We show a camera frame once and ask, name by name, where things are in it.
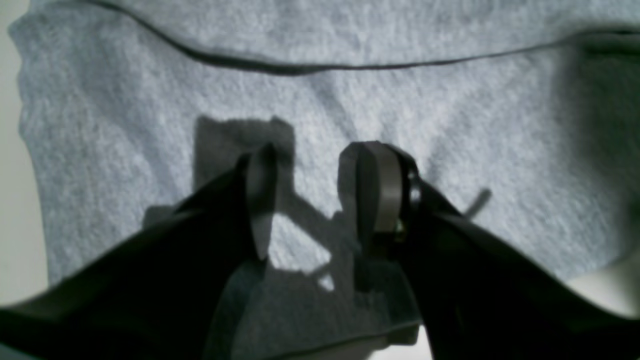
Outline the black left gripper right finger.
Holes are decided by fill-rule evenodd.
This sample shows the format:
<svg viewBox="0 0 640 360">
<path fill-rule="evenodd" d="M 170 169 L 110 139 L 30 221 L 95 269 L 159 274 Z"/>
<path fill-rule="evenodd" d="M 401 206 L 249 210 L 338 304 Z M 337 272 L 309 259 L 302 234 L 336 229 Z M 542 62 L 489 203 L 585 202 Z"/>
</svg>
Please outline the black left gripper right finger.
<svg viewBox="0 0 640 360">
<path fill-rule="evenodd" d="M 379 141 L 355 152 L 362 254 L 397 264 L 434 360 L 637 360 L 639 321 L 597 307 L 476 225 L 414 158 Z"/>
</svg>

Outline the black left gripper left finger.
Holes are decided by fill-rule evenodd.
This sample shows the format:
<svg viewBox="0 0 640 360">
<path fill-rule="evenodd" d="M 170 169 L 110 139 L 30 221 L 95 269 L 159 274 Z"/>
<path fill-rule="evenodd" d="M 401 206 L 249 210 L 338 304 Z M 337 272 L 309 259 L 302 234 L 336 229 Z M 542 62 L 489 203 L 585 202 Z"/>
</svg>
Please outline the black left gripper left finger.
<svg viewBox="0 0 640 360">
<path fill-rule="evenodd" d="M 55 287 L 1 308 L 1 344 L 42 360 L 200 360 L 227 282 L 259 260 L 278 180 L 272 144 Z"/>
</svg>

